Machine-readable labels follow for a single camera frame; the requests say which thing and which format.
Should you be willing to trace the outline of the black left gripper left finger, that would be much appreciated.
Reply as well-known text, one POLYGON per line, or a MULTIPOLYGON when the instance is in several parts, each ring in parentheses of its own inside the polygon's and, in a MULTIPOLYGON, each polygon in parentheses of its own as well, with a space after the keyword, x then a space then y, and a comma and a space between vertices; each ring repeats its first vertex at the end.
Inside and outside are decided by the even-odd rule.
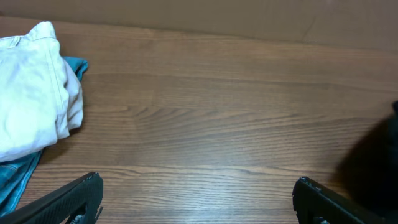
POLYGON ((97 172, 50 192, 46 196, 1 217, 4 224, 95 224, 102 212, 103 179, 97 172))

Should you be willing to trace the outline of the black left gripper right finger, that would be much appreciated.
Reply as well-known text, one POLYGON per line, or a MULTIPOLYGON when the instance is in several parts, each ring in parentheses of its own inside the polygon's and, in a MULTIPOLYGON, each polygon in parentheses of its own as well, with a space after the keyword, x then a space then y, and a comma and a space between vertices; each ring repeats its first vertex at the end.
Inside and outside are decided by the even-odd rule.
POLYGON ((309 177, 300 177, 292 191, 293 210, 300 224, 388 224, 380 217, 309 177))

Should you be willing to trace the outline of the black t-shirt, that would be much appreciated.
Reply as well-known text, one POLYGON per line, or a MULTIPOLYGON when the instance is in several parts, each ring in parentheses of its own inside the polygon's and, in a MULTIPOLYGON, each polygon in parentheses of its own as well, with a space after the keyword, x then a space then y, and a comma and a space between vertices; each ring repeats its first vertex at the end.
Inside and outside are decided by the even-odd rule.
POLYGON ((337 168, 338 179, 362 207, 397 221, 397 102, 393 114, 375 125, 337 168))

